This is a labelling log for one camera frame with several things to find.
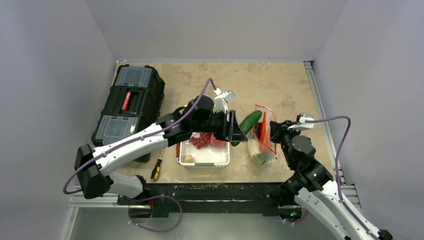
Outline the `orange carrot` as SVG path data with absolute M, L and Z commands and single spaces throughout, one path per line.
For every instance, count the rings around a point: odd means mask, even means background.
M 267 134 L 267 123 L 266 123 L 266 121 L 267 121 L 267 112 L 263 112 L 263 118 L 262 118 L 262 132 L 261 132 L 261 139 L 260 139 L 260 142 L 262 143 L 262 144 L 264 144 L 265 143 L 265 140 L 266 140 L 266 134 Z

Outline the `green cucumber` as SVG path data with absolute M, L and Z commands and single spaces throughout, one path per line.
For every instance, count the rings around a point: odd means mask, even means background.
M 256 123 L 261 119 L 262 114 L 263 113 L 261 110 L 255 110 L 251 112 L 249 115 L 247 115 L 239 124 L 240 130 L 246 137 L 245 141 L 248 140 L 247 134 L 249 133 L 249 131 L 253 129 Z

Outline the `white radish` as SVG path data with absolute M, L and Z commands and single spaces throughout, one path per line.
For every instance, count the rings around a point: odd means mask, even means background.
M 251 157 L 261 154 L 261 144 L 256 139 L 249 139 L 247 141 L 247 147 Z

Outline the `pink peach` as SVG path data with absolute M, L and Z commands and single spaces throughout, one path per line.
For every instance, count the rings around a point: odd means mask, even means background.
M 225 145 L 226 145 L 226 142 L 225 142 L 225 141 L 223 141 L 223 140 L 218 140 L 218 139 L 216 139 L 216 138 L 215 138 L 215 136 L 212 134 L 212 135 L 210 136 L 210 144 L 211 144 L 213 147 L 220 148 L 220 147 L 225 146 Z

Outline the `clear orange zip bag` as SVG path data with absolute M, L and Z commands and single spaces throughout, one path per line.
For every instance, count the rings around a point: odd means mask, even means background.
M 255 110 L 261 111 L 262 115 L 252 130 L 247 134 L 247 148 L 251 160 L 256 165 L 260 166 L 267 161 L 277 158 L 277 144 L 270 140 L 270 122 L 275 122 L 276 116 L 273 111 L 266 106 L 256 104 Z

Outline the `green leafy vegetable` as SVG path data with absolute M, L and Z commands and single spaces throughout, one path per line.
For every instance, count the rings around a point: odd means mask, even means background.
M 265 154 L 256 153 L 251 155 L 251 160 L 253 163 L 260 166 L 260 165 L 263 165 L 268 160 L 268 158 Z

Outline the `light red grapes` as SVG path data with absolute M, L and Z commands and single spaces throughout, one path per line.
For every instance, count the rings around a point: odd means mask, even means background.
M 196 149 L 202 149 L 207 148 L 211 144 L 211 133 L 196 133 L 195 135 L 192 135 L 189 139 L 189 142 L 196 148 Z

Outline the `dark red grapes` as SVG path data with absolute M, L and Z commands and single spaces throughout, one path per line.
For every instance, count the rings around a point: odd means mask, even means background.
M 257 122 L 254 126 L 254 134 L 256 136 L 256 138 L 258 140 L 261 139 L 261 135 L 262 135 L 262 127 L 263 127 L 263 123 L 262 122 Z

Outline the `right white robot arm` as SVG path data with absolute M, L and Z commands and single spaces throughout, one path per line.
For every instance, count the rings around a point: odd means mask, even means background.
M 303 124 L 286 120 L 270 122 L 270 141 L 280 144 L 293 175 L 280 185 L 279 206 L 300 205 L 339 240 L 391 240 L 388 230 L 367 220 L 345 197 L 340 181 L 315 158 L 309 137 L 301 135 Z

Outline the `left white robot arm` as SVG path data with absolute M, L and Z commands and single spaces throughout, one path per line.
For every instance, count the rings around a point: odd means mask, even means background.
M 210 97 L 198 95 L 185 107 L 177 108 L 127 138 L 97 148 L 81 145 L 74 164 L 80 192 L 86 199 L 113 193 L 142 205 L 149 199 L 145 179 L 117 173 L 116 169 L 151 152 L 188 141 L 193 133 L 212 134 L 217 140 L 229 143 L 247 141 L 235 111 L 214 111 L 214 107 Z

